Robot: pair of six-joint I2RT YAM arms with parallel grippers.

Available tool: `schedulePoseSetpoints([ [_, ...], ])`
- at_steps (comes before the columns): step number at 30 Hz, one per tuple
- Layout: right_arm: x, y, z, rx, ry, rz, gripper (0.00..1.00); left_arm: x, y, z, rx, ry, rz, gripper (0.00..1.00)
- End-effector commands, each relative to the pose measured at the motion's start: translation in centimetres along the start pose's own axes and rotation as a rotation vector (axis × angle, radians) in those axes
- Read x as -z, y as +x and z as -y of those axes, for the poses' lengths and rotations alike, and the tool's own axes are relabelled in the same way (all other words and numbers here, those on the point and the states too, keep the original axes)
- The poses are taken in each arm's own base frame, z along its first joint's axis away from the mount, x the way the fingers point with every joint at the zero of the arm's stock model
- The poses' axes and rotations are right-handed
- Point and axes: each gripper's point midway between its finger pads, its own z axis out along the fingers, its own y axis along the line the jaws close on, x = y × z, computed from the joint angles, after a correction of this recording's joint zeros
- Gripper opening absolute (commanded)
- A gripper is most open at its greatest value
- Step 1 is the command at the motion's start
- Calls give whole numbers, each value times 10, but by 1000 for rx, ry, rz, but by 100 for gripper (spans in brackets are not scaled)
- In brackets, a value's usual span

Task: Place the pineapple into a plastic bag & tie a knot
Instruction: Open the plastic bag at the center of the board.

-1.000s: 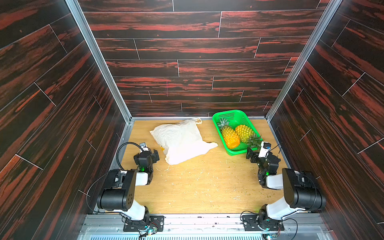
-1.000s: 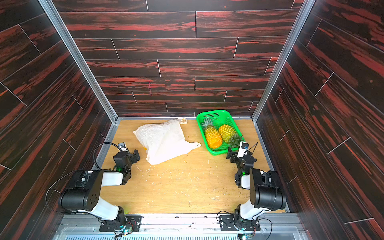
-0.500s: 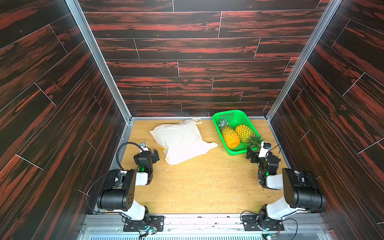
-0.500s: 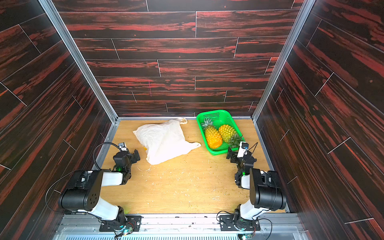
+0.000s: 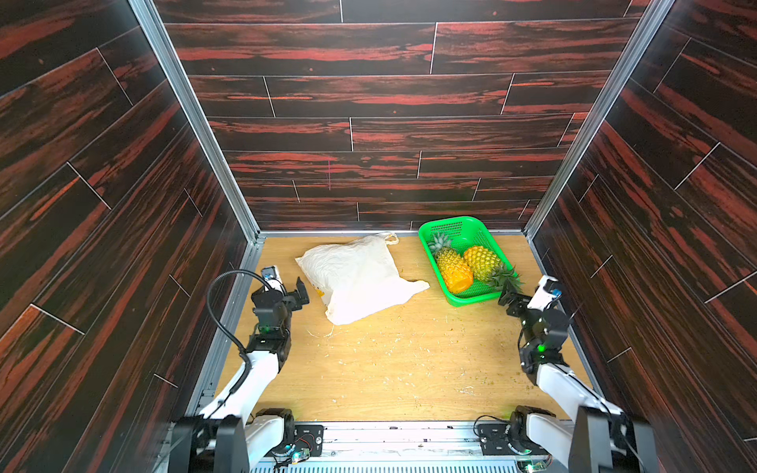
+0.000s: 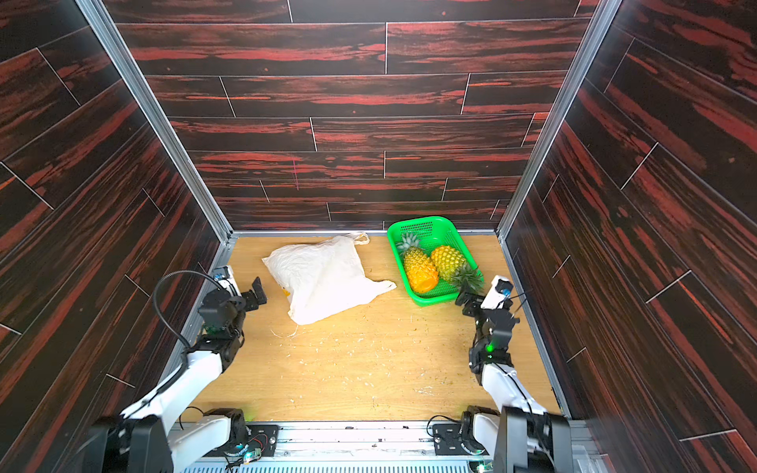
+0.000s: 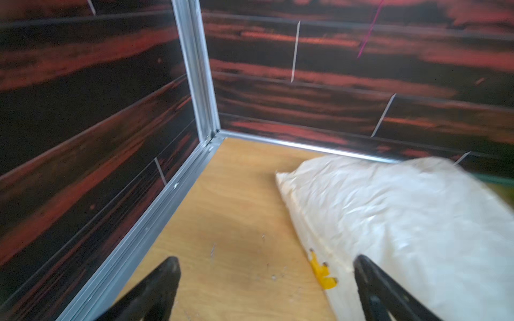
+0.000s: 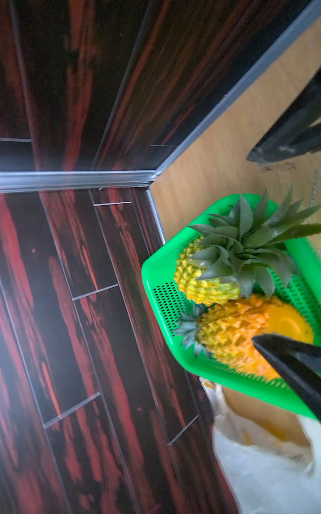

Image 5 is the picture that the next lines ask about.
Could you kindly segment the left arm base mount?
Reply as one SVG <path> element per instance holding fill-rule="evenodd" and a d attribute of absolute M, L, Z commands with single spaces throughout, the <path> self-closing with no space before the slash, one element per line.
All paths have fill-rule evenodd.
<path fill-rule="evenodd" d="M 298 425 L 290 409 L 270 408 L 258 412 L 257 419 L 273 417 L 283 421 L 281 441 L 266 453 L 271 457 L 275 468 L 286 468 L 320 457 L 323 453 L 323 425 Z"/>

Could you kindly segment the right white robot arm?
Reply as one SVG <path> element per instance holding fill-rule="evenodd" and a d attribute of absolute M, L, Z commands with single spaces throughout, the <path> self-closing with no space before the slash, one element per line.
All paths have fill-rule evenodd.
<path fill-rule="evenodd" d="M 658 472 L 652 426 L 626 413 L 579 380 L 561 353 L 570 319 L 557 302 L 560 284 L 543 276 L 532 296 L 508 283 L 498 299 L 520 321 L 518 354 L 528 379 L 553 398 L 571 425 L 544 409 L 518 406 L 505 438 L 521 456 L 543 451 L 570 472 Z"/>

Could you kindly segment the yellow pineapple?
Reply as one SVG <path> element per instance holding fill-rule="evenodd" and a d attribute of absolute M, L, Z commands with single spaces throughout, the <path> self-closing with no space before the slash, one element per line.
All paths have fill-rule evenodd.
<path fill-rule="evenodd" d="M 451 294 L 458 295 L 472 286 L 473 272 L 464 258 L 451 247 L 449 236 L 443 233 L 433 234 L 429 250 Z"/>
<path fill-rule="evenodd" d="M 494 251 L 485 246 L 473 246 L 465 250 L 463 258 L 471 268 L 475 280 L 499 291 L 520 291 L 520 276 L 514 268 L 508 268 Z"/>

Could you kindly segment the white plastic bag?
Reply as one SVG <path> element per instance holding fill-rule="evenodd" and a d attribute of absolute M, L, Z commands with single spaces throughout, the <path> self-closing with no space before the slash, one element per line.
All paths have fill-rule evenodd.
<path fill-rule="evenodd" d="M 400 277 L 388 249 L 399 243 L 391 232 L 364 236 L 347 244 L 322 244 L 296 262 L 326 305 L 326 318 L 347 325 L 428 290 L 423 280 Z"/>

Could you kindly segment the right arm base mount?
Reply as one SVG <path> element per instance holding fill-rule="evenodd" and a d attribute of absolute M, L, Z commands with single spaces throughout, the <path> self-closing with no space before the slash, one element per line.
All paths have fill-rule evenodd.
<path fill-rule="evenodd" d="M 540 408 L 519 405 L 504 420 L 492 415 L 481 415 L 473 423 L 473 434 L 477 437 L 485 456 L 530 456 L 547 455 L 547 452 L 526 435 L 526 418 L 530 414 L 554 417 L 555 414 Z"/>

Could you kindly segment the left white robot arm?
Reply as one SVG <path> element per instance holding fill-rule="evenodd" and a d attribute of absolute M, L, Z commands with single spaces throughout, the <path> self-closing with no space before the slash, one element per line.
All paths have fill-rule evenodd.
<path fill-rule="evenodd" d="M 244 275 L 261 287 L 252 294 L 258 324 L 248 344 L 216 317 L 210 296 L 223 279 Z M 310 303 L 301 279 L 286 289 L 277 266 L 259 274 L 232 270 L 208 287 L 206 307 L 217 328 L 238 349 L 241 367 L 223 390 L 199 414 L 183 417 L 173 427 L 168 453 L 169 472 L 250 472 L 271 457 L 275 472 L 311 458 L 313 447 L 299 439 L 294 415 L 286 408 L 252 413 L 266 388 L 280 374 L 292 347 L 292 316 Z"/>

